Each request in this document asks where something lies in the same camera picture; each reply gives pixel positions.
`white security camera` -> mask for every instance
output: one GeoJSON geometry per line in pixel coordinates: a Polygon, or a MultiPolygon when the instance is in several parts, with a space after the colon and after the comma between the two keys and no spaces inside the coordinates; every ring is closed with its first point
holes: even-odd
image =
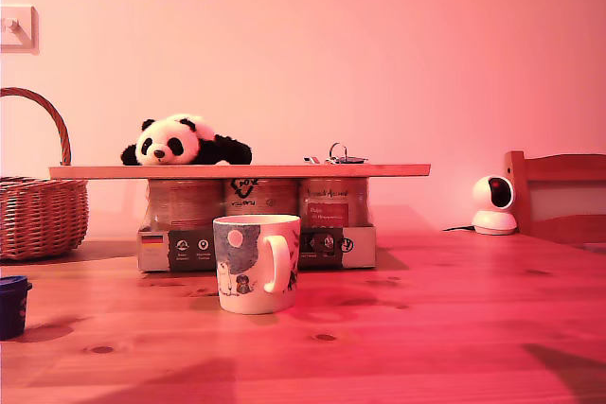
{"type": "Polygon", "coordinates": [[[497,175],[489,175],[473,186],[473,201],[478,211],[473,217],[473,228],[480,234],[505,236],[518,227],[510,208],[515,199],[511,182],[497,175]]]}

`mug handle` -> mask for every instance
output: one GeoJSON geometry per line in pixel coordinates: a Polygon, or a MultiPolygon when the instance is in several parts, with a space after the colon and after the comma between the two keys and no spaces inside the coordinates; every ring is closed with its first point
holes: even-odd
{"type": "Polygon", "coordinates": [[[269,293],[283,292],[291,279],[291,254],[288,243],[283,236],[268,236],[263,242],[270,244],[274,257],[274,280],[266,283],[263,288],[269,293]]]}

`tin can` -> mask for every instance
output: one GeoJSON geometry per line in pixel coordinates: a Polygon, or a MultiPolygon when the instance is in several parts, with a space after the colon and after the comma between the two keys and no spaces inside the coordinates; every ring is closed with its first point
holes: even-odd
{"type": "Polygon", "coordinates": [[[196,229],[223,215],[221,180],[149,180],[148,191],[153,230],[196,229]]]}
{"type": "Polygon", "coordinates": [[[295,179],[231,179],[223,189],[227,216],[297,215],[295,179]]]}
{"type": "Polygon", "coordinates": [[[367,178],[302,179],[298,199],[302,227],[370,225],[367,178]]]}

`wicker basket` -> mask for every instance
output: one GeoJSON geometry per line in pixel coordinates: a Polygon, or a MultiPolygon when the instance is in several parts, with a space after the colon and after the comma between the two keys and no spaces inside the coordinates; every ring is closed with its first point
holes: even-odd
{"type": "MultiPolygon", "coordinates": [[[[67,128],[44,97],[27,89],[1,89],[0,97],[20,96],[45,108],[57,125],[62,166],[71,163],[67,128]]],[[[63,255],[77,248],[88,228],[86,181],[0,178],[0,259],[63,255]]]]}

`mug illustration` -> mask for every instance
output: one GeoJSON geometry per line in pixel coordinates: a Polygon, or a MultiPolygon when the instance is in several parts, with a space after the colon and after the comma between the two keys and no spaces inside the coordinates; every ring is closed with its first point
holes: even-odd
{"type": "Polygon", "coordinates": [[[297,272],[297,268],[296,268],[296,262],[293,264],[293,269],[291,270],[291,279],[289,279],[288,281],[288,288],[287,290],[293,290],[294,287],[296,286],[296,278],[297,278],[298,272],[297,272]]]}
{"type": "Polygon", "coordinates": [[[238,293],[248,293],[253,291],[248,285],[248,281],[248,276],[245,274],[239,274],[236,277],[236,290],[238,293]]]}
{"type": "MultiPolygon", "coordinates": [[[[225,296],[241,296],[255,290],[256,281],[251,282],[247,272],[258,262],[259,225],[215,225],[217,276],[219,292],[225,296]]],[[[291,259],[297,252],[300,235],[293,231],[294,245],[290,246],[291,259]]],[[[287,290],[293,290],[297,281],[297,267],[294,262],[290,271],[287,290]]]]}

